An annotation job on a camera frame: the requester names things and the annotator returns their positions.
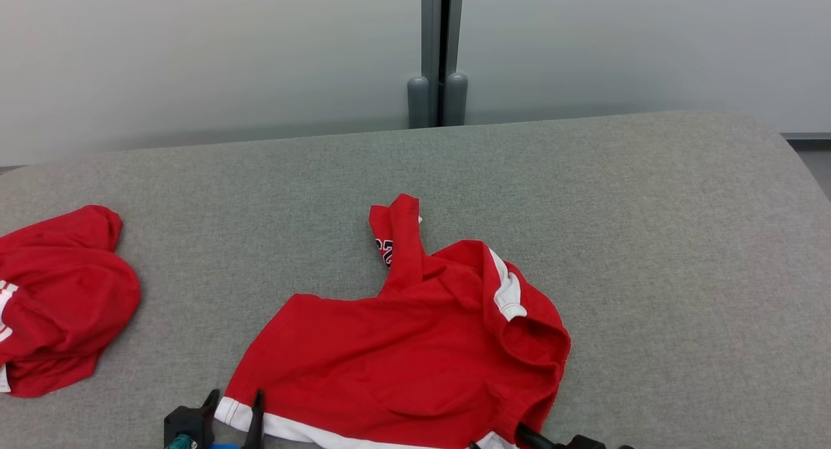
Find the gray table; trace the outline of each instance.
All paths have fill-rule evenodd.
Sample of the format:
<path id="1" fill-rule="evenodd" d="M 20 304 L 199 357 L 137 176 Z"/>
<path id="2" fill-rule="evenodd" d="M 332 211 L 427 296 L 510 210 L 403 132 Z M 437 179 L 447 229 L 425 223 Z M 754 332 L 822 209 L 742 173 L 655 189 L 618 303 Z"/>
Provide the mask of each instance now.
<path id="1" fill-rule="evenodd" d="M 428 250 L 483 239 L 557 305 L 573 351 L 550 438 L 831 444 L 831 204 L 771 128 L 668 112 L 127 151 L 0 176 L 0 232 L 104 204 L 143 285 L 95 376 L 0 396 L 0 446 L 161 447 L 163 416 L 224 387 L 292 293 L 377 292 L 366 215 L 400 192 L 421 198 Z"/>

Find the red cloth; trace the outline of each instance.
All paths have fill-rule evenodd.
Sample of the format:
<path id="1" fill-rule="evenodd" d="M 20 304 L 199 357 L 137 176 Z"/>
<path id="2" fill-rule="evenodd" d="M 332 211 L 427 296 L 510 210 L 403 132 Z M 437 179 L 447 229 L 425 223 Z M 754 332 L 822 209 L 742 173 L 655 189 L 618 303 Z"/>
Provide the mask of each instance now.
<path id="1" fill-rule="evenodd" d="M 557 310 L 481 241 L 425 254 L 418 212 L 409 195 L 372 207 L 391 257 L 379 295 L 291 297 L 246 351 L 217 419 L 247 430 L 262 388 L 268 434 L 326 449 L 463 448 L 493 431 L 514 443 L 520 422 L 540 430 L 569 354 Z"/>
<path id="2" fill-rule="evenodd" d="M 139 281 L 113 254 L 121 219 L 86 206 L 0 238 L 0 364 L 12 396 L 88 378 L 139 304 Z"/>

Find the gray wall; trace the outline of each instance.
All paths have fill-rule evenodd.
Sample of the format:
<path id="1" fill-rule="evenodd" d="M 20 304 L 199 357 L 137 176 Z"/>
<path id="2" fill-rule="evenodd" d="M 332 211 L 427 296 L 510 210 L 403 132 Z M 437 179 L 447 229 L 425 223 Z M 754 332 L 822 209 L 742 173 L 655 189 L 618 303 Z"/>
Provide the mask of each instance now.
<path id="1" fill-rule="evenodd" d="M 0 166 L 406 127 L 421 0 L 0 0 Z"/>
<path id="2" fill-rule="evenodd" d="M 831 132 L 831 0 L 463 0 L 468 123 L 677 108 Z"/>

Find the gray post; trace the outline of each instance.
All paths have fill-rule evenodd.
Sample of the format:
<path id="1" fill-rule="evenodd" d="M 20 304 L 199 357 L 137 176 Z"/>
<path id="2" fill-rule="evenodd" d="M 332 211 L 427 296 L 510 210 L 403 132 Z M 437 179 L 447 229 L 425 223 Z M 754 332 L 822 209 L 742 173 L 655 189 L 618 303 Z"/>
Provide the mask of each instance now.
<path id="1" fill-rule="evenodd" d="M 466 106 L 467 76 L 462 73 L 453 73 L 445 79 L 445 126 L 463 126 Z"/>
<path id="2" fill-rule="evenodd" d="M 430 81 L 424 76 L 407 80 L 407 106 L 410 109 L 410 128 L 430 126 Z"/>

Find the white stripe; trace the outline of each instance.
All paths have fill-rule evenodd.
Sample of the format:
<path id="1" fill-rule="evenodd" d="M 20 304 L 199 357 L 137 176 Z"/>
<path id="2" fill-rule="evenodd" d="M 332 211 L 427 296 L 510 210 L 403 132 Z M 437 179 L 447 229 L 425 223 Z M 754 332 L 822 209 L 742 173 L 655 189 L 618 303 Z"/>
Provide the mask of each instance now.
<path id="1" fill-rule="evenodd" d="M 227 396 L 224 396 L 219 401 L 219 407 L 217 407 L 216 414 L 214 414 L 220 422 L 225 422 L 240 431 L 249 431 L 252 415 L 251 407 L 241 404 Z M 262 416 L 262 425 L 264 426 L 265 433 L 271 436 L 282 437 L 283 439 L 291 441 L 300 441 L 300 443 L 315 443 L 323 447 L 323 449 L 436 449 L 424 446 L 407 446 L 406 444 L 377 443 L 376 441 L 368 441 L 365 439 L 342 437 L 331 431 L 321 430 L 320 428 L 295 422 L 294 420 L 284 419 L 273 413 L 266 413 Z M 507 440 L 499 437 L 493 431 L 488 433 L 476 444 L 481 449 L 517 449 L 517 446 L 508 443 Z"/>
<path id="2" fill-rule="evenodd" d="M 18 291 L 15 284 L 7 284 L 5 280 L 0 280 L 0 284 L 4 284 L 3 290 L 0 290 L 0 342 L 8 339 L 12 335 L 12 328 L 6 327 L 3 322 L 3 310 L 6 309 L 6 304 L 12 299 L 13 293 Z"/>
<path id="3" fill-rule="evenodd" d="M 0 365 L 0 393 L 11 393 L 12 388 L 8 384 L 8 376 L 6 375 L 6 364 Z"/>
<path id="4" fill-rule="evenodd" d="M 516 274 L 508 272 L 508 266 L 496 253 L 488 248 L 496 271 L 499 273 L 499 289 L 493 294 L 493 301 L 499 308 L 499 313 L 510 321 L 517 316 L 528 316 L 528 310 L 522 305 L 522 291 L 519 288 L 519 279 Z"/>

